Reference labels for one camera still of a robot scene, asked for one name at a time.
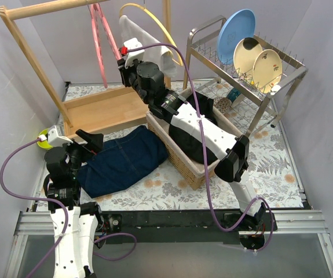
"jeans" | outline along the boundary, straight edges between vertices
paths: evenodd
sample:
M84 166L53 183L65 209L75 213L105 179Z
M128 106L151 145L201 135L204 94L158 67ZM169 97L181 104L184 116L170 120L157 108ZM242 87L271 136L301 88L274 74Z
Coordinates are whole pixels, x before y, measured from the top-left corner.
M164 143L145 126L103 143L79 170L78 181L92 198L125 190L167 159Z

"beige plate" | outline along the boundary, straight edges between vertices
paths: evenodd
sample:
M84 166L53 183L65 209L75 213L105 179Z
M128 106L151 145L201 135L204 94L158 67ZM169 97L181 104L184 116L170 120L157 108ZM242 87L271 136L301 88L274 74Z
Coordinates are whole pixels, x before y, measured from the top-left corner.
M246 80L252 78L255 59L262 51L261 45L254 38L244 38L237 44L233 55L233 65L239 77Z
M256 58L253 68L253 80L259 91L266 94L280 82L282 60L272 49L262 51Z

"blue plate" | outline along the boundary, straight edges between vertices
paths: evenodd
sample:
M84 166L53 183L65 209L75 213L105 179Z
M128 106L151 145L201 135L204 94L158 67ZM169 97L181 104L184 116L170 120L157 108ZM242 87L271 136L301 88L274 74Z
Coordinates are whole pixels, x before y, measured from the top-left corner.
M244 38L253 37L255 15L252 10L239 10L233 14L220 30L217 54L221 63L231 64L236 45Z

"yellow hoop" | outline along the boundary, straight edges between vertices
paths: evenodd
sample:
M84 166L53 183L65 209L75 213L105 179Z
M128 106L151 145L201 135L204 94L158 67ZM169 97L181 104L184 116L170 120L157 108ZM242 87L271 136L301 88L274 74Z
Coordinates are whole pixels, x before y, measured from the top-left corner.
M127 7L127 6L133 6L133 7L136 7L136 8L139 8L141 10L143 10L146 14L148 14L150 16L150 18L152 18L154 20L154 22L161 28L161 30L164 32L166 38L168 39L168 41L174 45L175 47L177 47L175 45L175 42L173 40L173 38L170 36L169 32L165 29L164 25L160 22L160 20L158 20L158 18L156 16L153 15L153 13L151 13L149 10L147 10L145 7L141 6L141 5L138 5L138 4L134 4L134 3L128 3L128 4L125 4L123 5L121 8L120 8L120 13L119 13L119 17L122 16L122 10ZM180 55L177 53L178 55L178 59L179 59L179 62L175 61L173 59L173 61L180 65L181 67L183 66L183 61L182 61L182 58L180 57Z

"floral tablecloth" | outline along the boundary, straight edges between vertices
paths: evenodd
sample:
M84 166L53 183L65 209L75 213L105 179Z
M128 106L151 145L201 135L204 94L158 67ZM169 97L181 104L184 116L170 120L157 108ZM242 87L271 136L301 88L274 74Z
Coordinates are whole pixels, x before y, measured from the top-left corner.
M195 82L196 87L202 84L203 82ZM211 85L205 94L212 98L226 96L230 87L224 85ZM174 90L179 91L181 87L181 82L173 82ZM66 100L103 90L102 86L70 86ZM251 112L253 108L255 107L250 107L250 103L246 100L235 110L228 111L226 116L244 132L250 122L250 117L255 115L255 111ZM104 140L123 137L135 128L107 134ZM279 126L275 129L266 127L255 136L250 137L248 159L250 165L248 170L255 191L264 197L271 207L302 207L298 181ZM215 176L211 178L210 186L213 205L216 209L239 208L238 201L227 182ZM208 208L205 187L194 191L168 160L125 191L91 199L82 190L81 202L91 202L92 200L97 201L103 211ZM47 211L47 203L39 202L37 211Z

